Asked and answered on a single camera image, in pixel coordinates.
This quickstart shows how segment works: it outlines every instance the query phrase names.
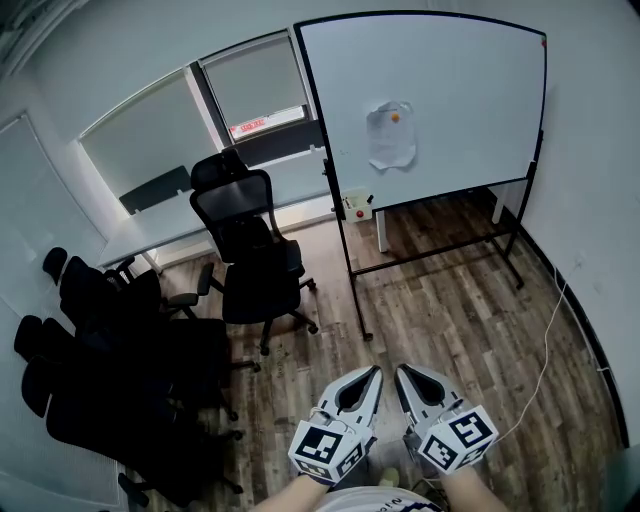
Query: black office chair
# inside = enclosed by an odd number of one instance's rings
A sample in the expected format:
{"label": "black office chair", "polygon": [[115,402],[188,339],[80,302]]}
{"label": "black office chair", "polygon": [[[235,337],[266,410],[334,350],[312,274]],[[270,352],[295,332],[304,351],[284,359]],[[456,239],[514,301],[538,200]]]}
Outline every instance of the black office chair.
{"label": "black office chair", "polygon": [[182,293],[168,299],[162,297],[158,275],[148,270],[134,278],[129,270],[133,261],[129,258],[103,274],[78,256],[69,260],[60,279],[60,307],[76,327],[84,324],[89,311],[108,312],[111,305],[117,303],[121,304],[120,309],[126,307],[139,318],[155,317],[159,313],[172,316],[180,311],[187,318],[196,318],[191,310],[198,304],[195,293]]}
{"label": "black office chair", "polygon": [[[285,239],[275,221],[269,175],[261,170],[232,171],[206,181],[197,180],[191,206],[211,233],[220,257],[227,267],[225,283],[213,277],[213,266],[202,269],[198,294],[209,287],[223,293],[222,318],[232,324],[264,322],[260,353],[269,354],[268,339],[275,318],[290,314],[308,324],[310,333],[317,325],[296,311],[300,289],[315,289],[313,279],[302,283],[304,274],[300,247]],[[261,215],[268,213],[271,230]]]}
{"label": "black office chair", "polygon": [[220,153],[200,160],[191,171],[191,188],[202,190],[223,176],[249,172],[240,160],[235,148],[223,149]]}
{"label": "black office chair", "polygon": [[33,358],[25,370],[22,394],[54,439],[100,453],[135,470],[144,483],[120,474],[118,483],[146,507],[144,491],[156,489],[179,507],[200,497],[212,480],[242,487],[223,473],[223,445],[239,440],[231,431],[209,436],[192,419],[165,400],[112,389],[107,374],[76,375],[64,365]]}
{"label": "black office chair", "polygon": [[260,365],[253,361],[231,361],[229,338],[221,320],[173,320],[155,331],[141,332],[137,343],[122,343],[119,336],[114,343],[112,336],[107,328],[84,333],[78,339],[52,318],[43,323],[28,315],[20,322],[14,348],[27,362],[41,356],[87,369],[87,375],[108,368],[129,391],[139,389],[180,400],[193,416],[201,408],[221,407],[231,421],[236,421],[238,414],[222,394],[230,385],[231,371],[260,371]]}
{"label": "black office chair", "polygon": [[62,275],[62,269],[67,262],[67,251],[62,247],[54,247],[51,249],[42,262],[42,270],[51,276],[53,282],[58,284],[58,280]]}

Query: whiteboard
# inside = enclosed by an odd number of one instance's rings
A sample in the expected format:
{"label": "whiteboard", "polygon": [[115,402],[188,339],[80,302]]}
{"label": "whiteboard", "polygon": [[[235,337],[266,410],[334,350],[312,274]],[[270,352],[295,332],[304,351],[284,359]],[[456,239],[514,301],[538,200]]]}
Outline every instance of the whiteboard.
{"label": "whiteboard", "polygon": [[[542,32],[429,13],[295,28],[342,193],[366,187],[380,209],[526,177],[544,104]],[[380,171],[366,116],[392,100],[413,107],[417,155]]]}

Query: ceiling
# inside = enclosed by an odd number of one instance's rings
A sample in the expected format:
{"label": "ceiling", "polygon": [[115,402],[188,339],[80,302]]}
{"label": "ceiling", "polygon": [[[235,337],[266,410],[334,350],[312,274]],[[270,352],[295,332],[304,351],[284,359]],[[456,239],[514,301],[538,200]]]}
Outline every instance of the ceiling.
{"label": "ceiling", "polygon": [[0,0],[0,81],[17,73],[73,10],[88,0]]}

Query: roller blind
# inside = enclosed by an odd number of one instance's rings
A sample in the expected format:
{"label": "roller blind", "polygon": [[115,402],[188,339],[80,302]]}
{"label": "roller blind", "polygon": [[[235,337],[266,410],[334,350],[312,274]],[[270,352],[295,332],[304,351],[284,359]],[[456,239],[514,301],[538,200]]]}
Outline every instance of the roller blind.
{"label": "roller blind", "polygon": [[307,103],[286,33],[204,61],[227,126]]}
{"label": "roller blind", "polygon": [[182,71],[115,110],[82,145],[111,191],[127,192],[217,153]]}

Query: stacked chair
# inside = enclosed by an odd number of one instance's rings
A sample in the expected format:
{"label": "stacked chair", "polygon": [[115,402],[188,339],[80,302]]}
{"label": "stacked chair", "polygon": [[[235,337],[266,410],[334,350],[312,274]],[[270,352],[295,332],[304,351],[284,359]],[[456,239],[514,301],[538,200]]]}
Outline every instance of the stacked chair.
{"label": "stacked chair", "polygon": [[[135,470],[144,482],[121,474],[119,483],[142,506],[144,491],[155,488],[185,507],[213,480],[241,493],[222,470],[223,445],[241,433],[208,435],[197,413],[223,407],[236,420],[221,388],[231,370],[260,366],[231,362],[224,322],[190,310],[197,294],[164,299],[153,271],[134,278],[126,265],[103,274],[66,258],[55,248],[43,269],[59,283],[60,307],[75,335],[34,316],[25,316],[16,333],[14,348],[28,363],[27,405],[46,417],[54,439]],[[177,311],[187,319],[170,321]]]}

